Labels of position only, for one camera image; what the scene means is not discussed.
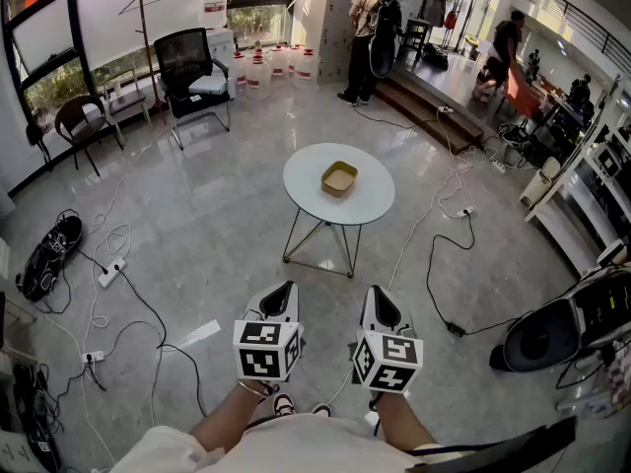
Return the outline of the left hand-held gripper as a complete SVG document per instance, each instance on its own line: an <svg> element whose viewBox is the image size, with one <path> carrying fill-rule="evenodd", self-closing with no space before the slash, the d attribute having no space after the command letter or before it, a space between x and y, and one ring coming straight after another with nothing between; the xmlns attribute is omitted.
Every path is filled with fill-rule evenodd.
<svg viewBox="0 0 631 473"><path fill-rule="evenodd" d="M233 348L242 379L285 381L303 350L299 288L294 281L268 286L251 297L244 318L234 324Z"/></svg>

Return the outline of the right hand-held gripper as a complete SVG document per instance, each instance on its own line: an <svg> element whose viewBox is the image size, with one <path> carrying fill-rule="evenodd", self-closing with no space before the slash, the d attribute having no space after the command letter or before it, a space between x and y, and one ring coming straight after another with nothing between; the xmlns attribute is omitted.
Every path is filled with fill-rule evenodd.
<svg viewBox="0 0 631 473"><path fill-rule="evenodd" d="M376 392L404 393L423 368L423 341L405 337L416 336L409 308L373 285L364 298L360 325L364 330L356 333L351 357L354 382Z"/></svg>

